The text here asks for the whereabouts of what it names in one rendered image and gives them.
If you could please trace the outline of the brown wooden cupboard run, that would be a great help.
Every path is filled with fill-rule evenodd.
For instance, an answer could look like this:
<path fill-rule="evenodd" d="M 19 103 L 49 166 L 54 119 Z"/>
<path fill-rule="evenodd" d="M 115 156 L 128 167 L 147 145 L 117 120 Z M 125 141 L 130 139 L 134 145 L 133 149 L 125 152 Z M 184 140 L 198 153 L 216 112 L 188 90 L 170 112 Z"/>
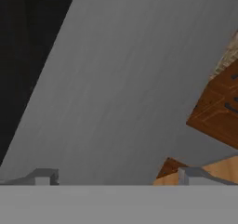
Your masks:
<path fill-rule="evenodd" d="M 238 150 L 238 59 L 207 84 L 186 125 Z"/>

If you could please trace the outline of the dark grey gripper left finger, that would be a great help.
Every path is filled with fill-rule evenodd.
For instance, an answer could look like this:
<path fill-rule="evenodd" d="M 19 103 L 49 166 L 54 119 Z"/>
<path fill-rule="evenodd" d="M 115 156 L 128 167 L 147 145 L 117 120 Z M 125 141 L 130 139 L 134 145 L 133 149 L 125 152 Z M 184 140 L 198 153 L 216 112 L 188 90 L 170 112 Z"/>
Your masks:
<path fill-rule="evenodd" d="M 9 180 L 0 180 L 0 186 L 17 185 L 17 186 L 33 186 L 33 185 L 59 185 L 59 170 L 55 168 L 36 168 L 28 175 L 20 178 Z"/>

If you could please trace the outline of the light wooden panel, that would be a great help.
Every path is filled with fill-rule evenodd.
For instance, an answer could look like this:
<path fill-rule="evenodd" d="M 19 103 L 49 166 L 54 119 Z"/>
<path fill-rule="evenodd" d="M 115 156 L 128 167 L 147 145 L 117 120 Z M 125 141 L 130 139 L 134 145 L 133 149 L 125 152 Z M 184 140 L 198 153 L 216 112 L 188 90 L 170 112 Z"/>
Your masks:
<path fill-rule="evenodd" d="M 204 171 L 216 178 L 223 178 L 238 184 L 238 155 L 204 165 Z M 157 178 L 153 186 L 176 186 L 179 184 L 179 171 L 174 174 Z"/>

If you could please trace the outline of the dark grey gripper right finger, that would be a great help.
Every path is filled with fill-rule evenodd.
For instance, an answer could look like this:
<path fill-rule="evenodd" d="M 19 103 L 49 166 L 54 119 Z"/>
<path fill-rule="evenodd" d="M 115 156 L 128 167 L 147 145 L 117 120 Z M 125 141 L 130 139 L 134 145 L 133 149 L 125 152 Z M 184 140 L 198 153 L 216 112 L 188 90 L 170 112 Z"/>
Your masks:
<path fill-rule="evenodd" d="M 183 186 L 237 186 L 237 183 L 216 178 L 200 167 L 181 167 L 178 170 L 178 184 Z"/>

